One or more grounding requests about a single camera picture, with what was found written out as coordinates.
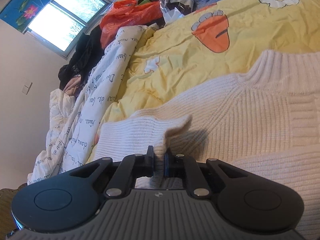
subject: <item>orange plastic bag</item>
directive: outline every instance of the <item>orange plastic bag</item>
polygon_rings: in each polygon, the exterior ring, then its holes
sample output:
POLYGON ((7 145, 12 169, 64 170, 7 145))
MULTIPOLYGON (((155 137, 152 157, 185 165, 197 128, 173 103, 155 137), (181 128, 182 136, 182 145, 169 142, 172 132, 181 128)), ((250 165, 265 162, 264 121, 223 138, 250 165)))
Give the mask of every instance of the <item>orange plastic bag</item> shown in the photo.
POLYGON ((143 25, 162 16, 159 1, 143 5, 137 5, 137 0, 114 2, 100 23, 102 48, 105 49, 115 39, 120 27, 143 25))

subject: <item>light switch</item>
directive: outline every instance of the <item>light switch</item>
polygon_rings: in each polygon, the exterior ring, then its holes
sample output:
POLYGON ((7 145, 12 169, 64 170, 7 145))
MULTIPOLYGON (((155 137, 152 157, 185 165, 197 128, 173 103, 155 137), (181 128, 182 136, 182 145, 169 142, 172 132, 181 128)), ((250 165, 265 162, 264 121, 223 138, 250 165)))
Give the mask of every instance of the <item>light switch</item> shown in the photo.
POLYGON ((29 92, 29 88, 28 87, 26 87, 26 86, 23 86, 23 88, 22 88, 22 93, 24 93, 24 94, 28 94, 28 92, 29 92))
POLYGON ((30 80, 28 80, 27 78, 24 79, 24 85, 27 87, 27 88, 30 88, 31 85, 32 85, 32 82, 30 80))

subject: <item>clear plastic bag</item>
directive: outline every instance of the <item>clear plastic bag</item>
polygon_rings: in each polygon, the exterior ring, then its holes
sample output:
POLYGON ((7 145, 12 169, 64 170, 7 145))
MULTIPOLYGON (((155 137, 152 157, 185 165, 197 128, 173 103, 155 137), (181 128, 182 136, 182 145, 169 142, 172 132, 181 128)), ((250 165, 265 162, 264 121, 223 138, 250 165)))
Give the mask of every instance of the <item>clear plastic bag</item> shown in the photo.
POLYGON ((100 15, 106 15, 107 12, 111 10, 113 4, 114 4, 115 2, 119 2, 119 1, 121 1, 121 0, 113 0, 113 2, 112 2, 100 15))
POLYGON ((166 26, 191 13, 192 11, 192 7, 176 0, 160 0, 160 9, 162 11, 166 26))

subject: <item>yellow comforter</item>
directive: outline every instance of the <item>yellow comforter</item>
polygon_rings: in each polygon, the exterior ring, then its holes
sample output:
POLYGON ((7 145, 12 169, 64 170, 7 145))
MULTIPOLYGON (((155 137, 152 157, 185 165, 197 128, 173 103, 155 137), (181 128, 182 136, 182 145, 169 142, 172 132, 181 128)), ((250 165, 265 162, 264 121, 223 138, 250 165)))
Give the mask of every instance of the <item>yellow comforter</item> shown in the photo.
POLYGON ((320 51, 320 0, 222 0, 149 30, 101 124, 162 105, 208 79, 245 73, 265 49, 320 51))

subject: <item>pink lotus flower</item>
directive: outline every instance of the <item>pink lotus flower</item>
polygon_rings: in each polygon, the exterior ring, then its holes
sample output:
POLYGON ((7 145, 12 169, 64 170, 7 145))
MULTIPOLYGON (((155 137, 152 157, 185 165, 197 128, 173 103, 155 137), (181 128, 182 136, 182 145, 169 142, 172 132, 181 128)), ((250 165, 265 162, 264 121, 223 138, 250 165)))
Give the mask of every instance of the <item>pink lotus flower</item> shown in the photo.
POLYGON ((36 11, 38 10, 38 7, 31 4, 27 10, 24 11, 23 16, 27 19, 30 19, 33 16, 36 16, 36 11))

